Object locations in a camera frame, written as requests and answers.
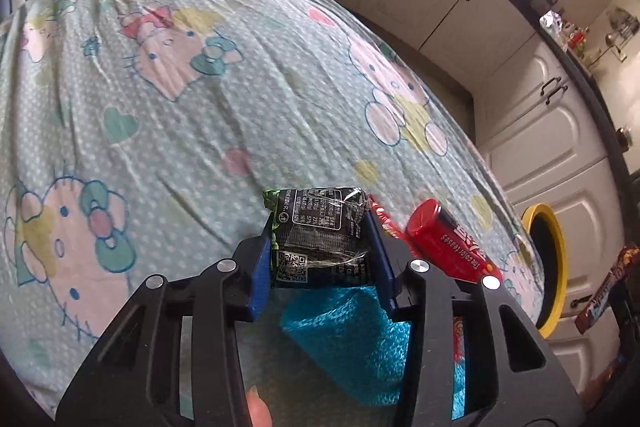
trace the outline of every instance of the red snack package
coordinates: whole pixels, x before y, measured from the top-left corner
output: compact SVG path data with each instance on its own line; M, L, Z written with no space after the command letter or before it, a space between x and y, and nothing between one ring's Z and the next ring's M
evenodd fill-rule
M426 200L414 210L406 233L420 256L449 277L477 283L493 275L502 282L500 270L438 200Z
M369 195L369 200L371 201L371 210L373 210L378 216L378 219L382 223L383 230L385 230L385 232L388 233L388 235L390 235L391 237L402 239L407 245L409 245L409 250L411 250L411 253L414 254L414 257L421 258L422 256L416 250L414 245L411 244L409 238L406 237L406 234L400 229L400 227L398 227L398 225L396 225L396 223L391 220L389 215L385 212L385 209L380 206L380 204L376 200L374 200L371 195Z

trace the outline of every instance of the countertop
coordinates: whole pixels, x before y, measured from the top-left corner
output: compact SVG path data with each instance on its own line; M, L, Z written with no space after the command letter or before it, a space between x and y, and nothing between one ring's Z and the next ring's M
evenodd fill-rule
M626 167L622 150L618 144L609 109L602 97L600 89L598 89L594 78L584 71L577 62L577 59L567 54L544 28L540 26L540 16L534 12L533 8L527 2L524 0L509 1L520 11L543 41L546 42L582 95L607 151L609 166L618 191L618 199L620 200L625 241L627 244L640 244L640 217L638 216L638 208L632 198L629 171Z

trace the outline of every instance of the polka dot fabric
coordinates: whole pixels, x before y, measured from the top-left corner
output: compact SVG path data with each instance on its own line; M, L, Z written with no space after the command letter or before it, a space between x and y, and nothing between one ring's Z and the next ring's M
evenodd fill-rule
M478 153L335 2L30 0L0 25L2 352L53 415L145 277L231 255L262 229L264 188L336 185L401 226L440 198L537 318L539 258ZM304 353L291 361L283 299L239 327L245 380L278 424L302 425L315 396L305 425L386 425Z

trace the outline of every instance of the heart pattern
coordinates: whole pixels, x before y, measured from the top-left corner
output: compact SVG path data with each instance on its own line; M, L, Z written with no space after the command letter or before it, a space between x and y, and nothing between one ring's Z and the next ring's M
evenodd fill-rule
M128 140L140 128L138 118L132 114L122 114L116 107L107 107L103 117L104 135L111 145Z

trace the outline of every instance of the black snack wrapper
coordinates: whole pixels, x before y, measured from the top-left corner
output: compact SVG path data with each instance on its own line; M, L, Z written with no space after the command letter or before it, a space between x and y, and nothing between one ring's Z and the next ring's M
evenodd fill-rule
M271 285L279 288L368 286L369 245L360 222L369 210L357 187L265 190L273 212Z

